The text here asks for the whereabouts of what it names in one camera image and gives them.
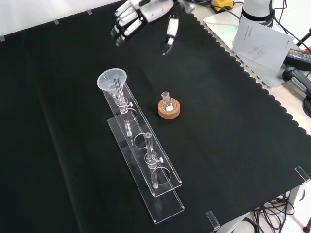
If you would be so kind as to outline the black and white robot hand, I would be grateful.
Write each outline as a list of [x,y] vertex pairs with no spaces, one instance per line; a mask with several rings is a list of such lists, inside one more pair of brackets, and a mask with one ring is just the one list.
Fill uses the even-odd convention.
[[190,14],[195,6],[189,0],[127,0],[115,12],[115,24],[110,33],[120,46],[143,26],[169,15],[166,37],[162,45],[162,55],[172,48],[179,27],[176,5],[181,5],[185,13]]

